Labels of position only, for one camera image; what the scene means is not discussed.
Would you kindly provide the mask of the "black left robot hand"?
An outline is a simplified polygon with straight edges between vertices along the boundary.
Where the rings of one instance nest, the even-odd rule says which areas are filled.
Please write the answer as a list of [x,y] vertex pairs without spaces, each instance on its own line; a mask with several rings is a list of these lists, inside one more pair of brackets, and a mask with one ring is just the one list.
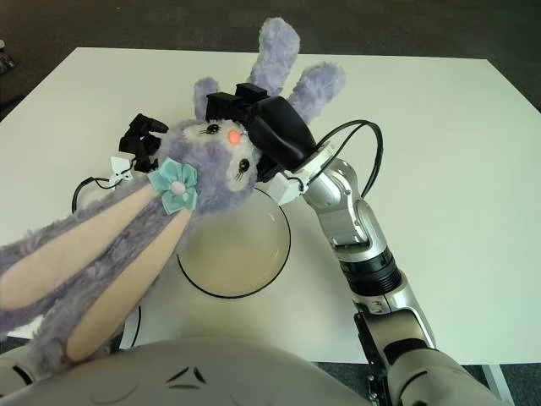
[[139,113],[120,139],[118,149],[134,154],[135,171],[149,173],[158,167],[157,159],[151,160],[161,147],[161,138],[155,133],[165,134],[168,130],[164,123]]

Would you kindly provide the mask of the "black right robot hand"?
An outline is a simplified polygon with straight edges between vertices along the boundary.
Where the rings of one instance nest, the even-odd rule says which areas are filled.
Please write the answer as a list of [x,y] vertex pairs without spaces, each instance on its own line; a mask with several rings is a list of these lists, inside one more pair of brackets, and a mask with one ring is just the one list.
[[238,84],[233,95],[209,94],[205,119],[230,119],[244,126],[262,153],[259,182],[270,181],[281,170],[296,171],[316,151],[313,135],[291,104],[257,85]]

